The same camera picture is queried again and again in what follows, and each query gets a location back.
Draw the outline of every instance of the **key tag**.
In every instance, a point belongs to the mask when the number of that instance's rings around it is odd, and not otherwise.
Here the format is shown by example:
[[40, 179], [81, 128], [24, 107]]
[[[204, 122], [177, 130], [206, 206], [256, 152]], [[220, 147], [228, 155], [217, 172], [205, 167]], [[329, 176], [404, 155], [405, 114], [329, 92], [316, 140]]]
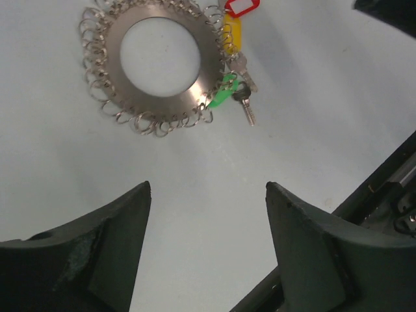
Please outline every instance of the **key tag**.
[[226, 11], [232, 18], [239, 18], [260, 5], [260, 0], [228, 0]]
[[[229, 74], [224, 76], [223, 82], [226, 83], [228, 81], [231, 81], [232, 79], [235, 79], [235, 75], [232, 74], [232, 73], [229, 73]], [[221, 88], [216, 93], [216, 96], [210, 102], [208, 107], [211, 109], [211, 108], [220, 106], [227, 98], [229, 98], [230, 96], [232, 96], [234, 94], [234, 92], [238, 89], [238, 87], [239, 87], [239, 82], [238, 82], [238, 80], [235, 79], [231, 88], [229, 88], [229, 89], [228, 88]]]

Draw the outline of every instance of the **metal washer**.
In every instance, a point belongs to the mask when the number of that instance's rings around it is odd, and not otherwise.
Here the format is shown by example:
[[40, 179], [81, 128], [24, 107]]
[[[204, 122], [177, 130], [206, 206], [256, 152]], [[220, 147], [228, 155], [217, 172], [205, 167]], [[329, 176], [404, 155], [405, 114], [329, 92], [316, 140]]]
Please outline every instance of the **metal washer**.
[[[200, 50], [201, 64], [198, 77], [188, 90], [178, 95], [158, 97], [147, 94], [137, 88], [123, 71], [120, 58], [123, 38], [133, 25], [148, 18], [167, 18], [184, 26], [194, 37]], [[134, 114], [151, 112], [153, 115], [151, 119], [156, 122], [172, 122], [191, 116], [201, 96], [212, 90], [222, 80], [225, 68], [217, 44], [218, 36], [208, 23], [209, 20], [204, 14], [195, 18], [184, 11], [164, 4], [132, 6], [121, 13], [111, 21], [111, 26], [105, 35], [105, 48], [108, 53], [105, 69], [115, 87], [116, 95], [114, 96], [112, 90], [108, 88], [104, 89], [104, 92], [115, 103], [124, 109], [127, 107]]]

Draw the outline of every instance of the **black plastic part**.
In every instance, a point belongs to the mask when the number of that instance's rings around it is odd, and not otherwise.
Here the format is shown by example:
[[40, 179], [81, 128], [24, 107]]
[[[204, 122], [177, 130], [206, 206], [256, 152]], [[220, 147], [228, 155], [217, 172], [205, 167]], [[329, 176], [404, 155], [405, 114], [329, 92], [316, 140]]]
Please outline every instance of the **black plastic part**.
[[[378, 208], [379, 204], [386, 200], [386, 197], [394, 198], [393, 194], [402, 192], [400, 185], [389, 183], [388, 180], [415, 153], [416, 132], [333, 212], [333, 216], [355, 225], [362, 225]], [[273, 270], [231, 312], [276, 312], [285, 301], [280, 272], [279, 267]]]
[[267, 211], [286, 311], [416, 310], [416, 240], [351, 224], [276, 183]]
[[0, 311], [128, 312], [150, 203], [146, 182], [68, 224], [0, 243]]
[[416, 37], [414, 0], [357, 0], [354, 8]]

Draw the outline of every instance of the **keychain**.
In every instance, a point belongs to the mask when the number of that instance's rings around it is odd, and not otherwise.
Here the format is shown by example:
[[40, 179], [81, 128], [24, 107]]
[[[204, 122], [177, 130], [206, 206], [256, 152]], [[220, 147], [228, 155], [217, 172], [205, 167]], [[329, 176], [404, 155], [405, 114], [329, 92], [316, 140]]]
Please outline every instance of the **keychain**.
[[239, 18], [260, 5], [260, 0], [228, 0], [225, 9], [232, 18]]
[[224, 48], [229, 55], [232, 55], [241, 50], [241, 20], [226, 14], [224, 25]]
[[227, 98], [232, 96], [235, 93], [235, 91], [237, 91], [237, 89], [239, 87], [239, 82], [238, 82], [238, 80], [236, 80], [235, 74], [229, 73], [229, 74], [224, 76], [223, 82], [226, 83], [226, 82], [229, 82], [229, 81], [233, 81], [233, 84], [231, 85], [231, 87], [230, 88], [222, 87], [216, 93], [216, 96], [214, 97], [214, 99], [208, 105], [210, 109], [213, 108], [213, 107], [220, 106]]

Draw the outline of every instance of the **circular hole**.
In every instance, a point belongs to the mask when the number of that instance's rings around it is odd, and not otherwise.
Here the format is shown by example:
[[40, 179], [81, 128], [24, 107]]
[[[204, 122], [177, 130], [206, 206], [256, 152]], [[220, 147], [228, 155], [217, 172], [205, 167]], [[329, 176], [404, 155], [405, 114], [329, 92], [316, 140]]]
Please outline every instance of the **circular hole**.
[[52, 233], [46, 231], [32, 236], [28, 241], [39, 241], [40, 239], [48, 239], [50, 237], [52, 237]]
[[123, 70], [141, 91], [159, 97], [180, 94], [198, 77], [201, 57], [194, 37], [166, 18], [148, 18], [123, 38]]

